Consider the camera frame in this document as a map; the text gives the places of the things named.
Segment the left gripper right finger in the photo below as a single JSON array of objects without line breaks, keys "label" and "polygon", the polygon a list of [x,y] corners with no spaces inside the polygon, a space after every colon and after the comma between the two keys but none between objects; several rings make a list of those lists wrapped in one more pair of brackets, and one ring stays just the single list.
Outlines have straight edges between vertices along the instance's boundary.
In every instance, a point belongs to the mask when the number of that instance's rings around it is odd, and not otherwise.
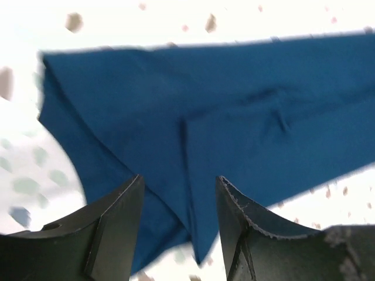
[{"label": "left gripper right finger", "polygon": [[227,280],[374,280],[374,225],[308,228],[246,197],[222,176],[216,204]]}]

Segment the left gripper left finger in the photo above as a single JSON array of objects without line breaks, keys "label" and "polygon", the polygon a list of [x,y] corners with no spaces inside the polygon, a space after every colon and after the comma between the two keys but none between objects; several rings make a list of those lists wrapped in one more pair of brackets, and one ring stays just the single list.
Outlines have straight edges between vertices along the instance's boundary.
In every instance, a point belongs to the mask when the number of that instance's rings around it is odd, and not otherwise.
[{"label": "left gripper left finger", "polygon": [[1,280],[129,280],[144,190],[137,175],[40,231],[1,235]]}]

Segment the dark blue t shirt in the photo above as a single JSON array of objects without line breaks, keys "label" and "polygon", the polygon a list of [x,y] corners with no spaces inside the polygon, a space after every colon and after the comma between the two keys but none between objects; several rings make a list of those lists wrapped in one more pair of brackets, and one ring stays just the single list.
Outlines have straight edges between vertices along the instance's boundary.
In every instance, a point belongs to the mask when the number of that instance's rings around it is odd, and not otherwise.
[{"label": "dark blue t shirt", "polygon": [[132,265],[218,232],[215,178],[269,206],[374,162],[374,35],[44,53],[39,120],[92,203],[135,174]]}]

